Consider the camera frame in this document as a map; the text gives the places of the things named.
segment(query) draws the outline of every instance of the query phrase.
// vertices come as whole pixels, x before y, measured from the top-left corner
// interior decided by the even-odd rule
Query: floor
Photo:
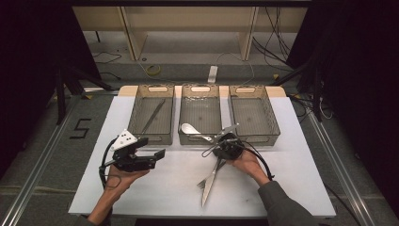
[[[274,75],[284,76],[287,72],[283,70],[289,70],[279,61],[270,58],[266,63],[264,56],[254,48],[251,49],[249,61],[241,61],[238,42],[233,33],[151,33],[138,62],[130,59],[122,33],[100,32],[99,35],[101,42],[97,42],[94,32],[85,32],[104,82],[114,87],[137,85],[142,82],[160,83],[162,79],[174,81],[176,84],[184,79],[205,83],[210,66],[215,64],[219,67],[216,78],[218,84],[240,84],[248,81],[249,84],[267,85],[274,80]],[[268,34],[256,34],[255,37],[259,42],[265,43]],[[292,46],[295,34],[284,34],[284,40],[288,46]],[[271,40],[269,49],[279,57],[283,57],[276,39]],[[149,78],[142,71],[140,64],[141,66],[160,65],[161,74],[155,79]],[[297,78],[283,85],[287,94],[296,94],[296,82]],[[89,82],[82,81],[82,84],[87,89],[96,89]],[[0,216],[5,216],[30,173],[35,169],[38,160],[42,159],[43,151],[50,150],[48,140],[54,138],[53,132],[60,130],[62,136],[58,138],[53,152],[44,164],[45,168],[38,175],[38,182],[22,214],[18,217],[17,225],[73,225],[76,221],[76,216],[68,214],[69,205],[101,131],[107,109],[116,93],[91,92],[84,98],[80,98],[68,95],[67,90],[66,92],[66,101],[71,114],[65,127],[60,129],[56,126],[56,98],[51,99],[36,125],[35,133],[26,141],[26,149],[18,154],[0,181]],[[357,212],[353,209],[355,205],[353,196],[348,194],[346,185],[343,185],[342,175],[337,173],[334,156],[328,153],[332,149],[342,161],[344,171],[368,211],[369,216],[366,218],[371,220],[368,225],[399,225],[398,218],[375,186],[361,160],[356,158],[356,153],[340,125],[339,116],[333,114],[333,117],[328,119],[331,112],[327,109],[323,122],[315,123],[312,113],[308,114],[301,104],[293,102],[293,106],[324,183],[349,206],[351,211]],[[82,119],[89,119],[80,123],[81,127],[89,128],[85,138],[71,138],[83,135],[81,131],[74,130],[77,122]],[[331,141],[329,146],[319,138],[317,129],[320,126],[326,129],[324,136],[329,137]],[[327,192],[336,209],[337,217],[318,219],[318,221],[328,225],[357,225],[339,199],[331,191]],[[134,218],[113,218],[112,220],[113,225],[137,226],[153,225],[153,223],[164,225],[193,225],[195,223]],[[203,221],[197,221],[197,225],[203,223]],[[206,224],[235,225],[230,221],[208,221]]]

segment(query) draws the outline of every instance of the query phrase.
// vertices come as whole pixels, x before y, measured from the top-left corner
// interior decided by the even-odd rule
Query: person's right hand
[[[227,163],[248,174],[258,183],[259,186],[270,181],[264,173],[256,156],[249,151],[243,150],[243,153],[237,159],[228,160]]]

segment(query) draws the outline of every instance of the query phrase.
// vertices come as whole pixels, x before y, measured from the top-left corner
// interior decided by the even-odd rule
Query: knife
[[[217,167],[219,166],[221,160],[222,160],[221,158],[217,159],[212,174],[208,177],[208,179],[206,179],[205,188],[203,189],[202,193],[202,207],[205,204],[206,199],[208,199],[209,192],[211,191],[212,184],[214,183],[214,179],[216,177]]]

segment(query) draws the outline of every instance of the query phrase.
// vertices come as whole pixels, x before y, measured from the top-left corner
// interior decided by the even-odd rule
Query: gray carpet floor
[[[121,87],[125,85],[164,83],[170,81],[187,80],[190,82],[206,83],[210,65],[161,65],[162,72],[156,78],[167,79],[169,81],[154,80],[146,77],[142,69],[136,64],[99,64],[99,70],[105,83]],[[267,85],[273,81],[275,69],[268,66],[256,65],[253,67],[256,74],[249,84]],[[113,73],[121,80],[116,79],[110,74]],[[220,85],[242,84],[251,78],[250,67],[221,65],[216,82]],[[296,79],[284,84],[287,93],[295,93]],[[85,87],[94,87],[87,81],[82,81]],[[77,189],[90,158],[91,152],[97,137],[103,126],[103,122],[111,104],[112,95],[94,94],[89,99],[83,98],[79,101],[72,112],[70,122],[67,124],[56,151],[52,155],[45,172],[41,175],[37,190],[31,197],[26,206],[18,225],[73,225],[76,216],[68,214],[69,206],[72,202],[74,191]],[[293,103],[297,115],[303,113],[303,108],[298,103]],[[38,122],[35,132],[32,133],[27,141],[27,147],[20,152],[17,158],[8,169],[5,176],[0,181],[0,216],[4,216],[13,199],[18,194],[20,187],[24,184],[30,171],[34,168],[37,160],[47,140],[56,128],[57,117],[56,100],[51,100],[47,109],[43,112]],[[84,139],[71,139],[73,136],[83,135],[82,131],[74,131],[74,126],[79,119],[90,119],[82,121],[81,126],[87,127],[88,133]],[[329,162],[326,152],[318,139],[308,117],[298,118],[301,121],[305,138],[310,146],[316,166],[323,181],[329,185],[348,206],[350,203],[343,191],[343,188]],[[340,124],[339,117],[331,120],[323,120],[324,126],[330,138],[339,152],[348,172],[359,190],[362,198],[366,201],[370,213],[376,225],[399,225],[399,221],[392,212],[384,197],[379,192],[361,160],[355,157],[355,153],[350,145],[344,129]],[[336,208],[337,217],[331,219],[318,219],[320,223],[328,225],[356,225],[348,211],[338,201],[336,197],[328,192],[331,201]],[[153,223],[163,223],[164,225],[195,225],[194,221],[178,220],[145,220],[133,218],[113,218],[113,225],[153,225]],[[228,221],[197,221],[197,225],[234,225]],[[251,225],[258,225],[257,222],[248,222]]]

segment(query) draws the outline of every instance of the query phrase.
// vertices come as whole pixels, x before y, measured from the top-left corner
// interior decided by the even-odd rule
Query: spoon
[[[199,135],[199,137],[204,138],[206,141],[209,141],[211,143],[214,141],[211,137],[202,136],[201,133],[198,130],[196,130],[196,128],[194,128],[194,126],[192,126],[189,123],[183,123],[181,126],[181,129],[182,129],[183,133],[185,133],[187,135]]]

